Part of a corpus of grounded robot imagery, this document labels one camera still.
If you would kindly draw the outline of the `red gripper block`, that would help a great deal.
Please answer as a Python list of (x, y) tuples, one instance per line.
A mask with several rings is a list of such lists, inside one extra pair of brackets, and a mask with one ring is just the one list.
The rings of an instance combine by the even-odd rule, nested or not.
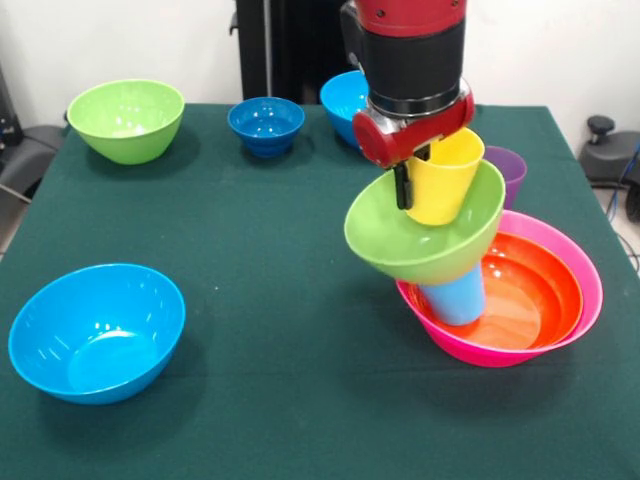
[(413, 207), (412, 182), (406, 162), (414, 155), (431, 158), (431, 143), (466, 127), (473, 117), (475, 104), (468, 83), (460, 79), (460, 92), (445, 108), (428, 115), (392, 118), (373, 106), (353, 117), (353, 130), (364, 156), (375, 165), (393, 167), (396, 205), (400, 210)]

